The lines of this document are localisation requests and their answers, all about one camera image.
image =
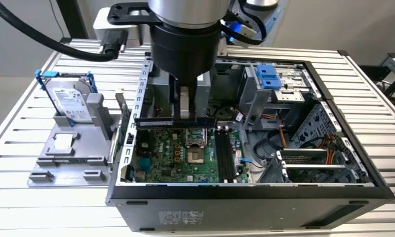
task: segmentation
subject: slotted metal table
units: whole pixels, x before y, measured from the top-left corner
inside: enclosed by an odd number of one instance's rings
[[[73,39],[76,49],[97,52],[93,40]],[[107,63],[87,62],[53,53],[43,71],[92,71],[104,105],[119,114],[115,91],[124,90],[128,105],[136,94],[144,52],[128,49]],[[348,56],[336,51],[229,46],[232,57],[311,61],[350,126],[395,194],[395,108]],[[0,235],[151,235],[132,234],[115,207],[105,206],[107,187],[28,188],[29,172],[53,127],[53,108],[33,80],[0,126]],[[193,236],[354,236],[395,237],[395,201],[335,229],[304,232],[192,232]]]

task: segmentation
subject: wire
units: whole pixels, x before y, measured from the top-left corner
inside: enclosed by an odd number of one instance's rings
[[[251,161],[244,161],[244,162],[248,163],[248,164],[252,164],[256,168],[263,169],[263,167],[256,165],[254,162],[251,162]]]
[[[107,62],[117,58],[117,45],[108,44],[108,49],[105,54],[88,53],[81,50],[73,49],[72,47],[60,44],[36,29],[33,29],[25,22],[22,22],[17,16],[5,8],[0,2],[0,17],[31,39],[43,44],[45,47],[53,49],[55,51],[81,60],[93,62]]]
[[[283,120],[279,123],[279,135],[282,136],[283,147],[287,148],[287,142],[286,142],[284,133],[283,133]]]
[[[56,17],[56,15],[55,15],[55,10],[53,10],[52,1],[51,1],[51,0],[48,0],[48,1],[49,1],[49,4],[51,4],[51,10],[52,10],[52,14],[53,14],[53,19],[55,19],[55,21],[56,21],[56,23],[57,23],[57,26],[59,26],[59,28],[60,28],[61,35],[63,35],[63,38],[64,38],[64,32],[63,32],[63,29],[61,29],[61,26],[60,26],[60,22],[59,22],[59,20],[57,20],[57,17]]]
[[[327,149],[327,160],[326,160],[324,164],[328,164],[328,162],[330,162],[330,149]]]
[[[330,164],[332,164],[334,156],[335,156],[335,151],[332,151],[332,154],[331,154],[331,157],[330,157]]]
[[[315,138],[310,139],[307,142],[304,142],[304,143],[300,145],[299,148],[306,148],[312,142],[315,142],[315,141],[318,141],[319,139],[323,139],[323,138],[324,138],[324,136],[322,136],[322,137],[315,137]]]

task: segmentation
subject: black cable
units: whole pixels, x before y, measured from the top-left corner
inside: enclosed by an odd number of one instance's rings
[[[319,139],[323,139],[323,138],[324,138],[324,136],[322,136],[322,137],[315,137],[315,138],[310,139],[307,142],[304,142],[304,143],[300,145],[299,148],[306,148],[306,147],[308,147],[308,145],[311,145],[312,142],[315,142],[315,141],[318,141]]]
[[[244,35],[242,35],[240,33],[235,32],[233,30],[231,30],[227,26],[221,25],[221,31],[232,38],[235,38],[238,41],[242,41],[247,44],[252,44],[252,45],[259,45],[264,42],[264,39],[267,37],[267,32],[266,32],[266,27],[264,27],[264,23],[263,21],[254,15],[251,15],[250,13],[246,12],[244,10],[244,3],[246,0],[239,0],[239,5],[240,5],[240,10],[243,12],[243,14],[254,20],[254,22],[256,23],[259,30],[260,30],[260,34],[262,34],[262,39],[251,39],[248,37],[246,37]]]
[[[53,19],[55,19],[55,21],[56,21],[56,23],[57,23],[57,26],[59,26],[59,28],[60,28],[60,32],[61,32],[61,37],[64,38],[64,32],[63,32],[63,29],[61,29],[61,26],[60,26],[60,22],[59,22],[59,20],[57,20],[57,16],[55,15],[55,10],[53,10],[53,5],[52,5],[52,1],[51,0],[48,0],[49,1],[49,4],[51,4],[51,11],[52,11],[52,14],[53,14]]]
[[[259,169],[263,169],[263,167],[262,166],[259,166],[259,165],[256,165],[254,162],[251,162],[251,161],[246,161],[246,163],[248,163],[248,164],[252,164],[256,168],[259,168]]]
[[[81,60],[93,62],[107,62],[117,58],[119,49],[116,45],[109,45],[105,54],[96,54],[73,49],[45,36],[41,32],[33,29],[17,16],[5,8],[0,2],[0,17],[31,39],[53,49],[55,51]]]
[[[274,130],[274,131],[270,131],[267,134],[266,134],[266,142],[267,144],[278,151],[278,150],[282,150],[284,149],[283,147],[278,146],[272,141],[271,141],[271,138],[279,134],[279,130]]]

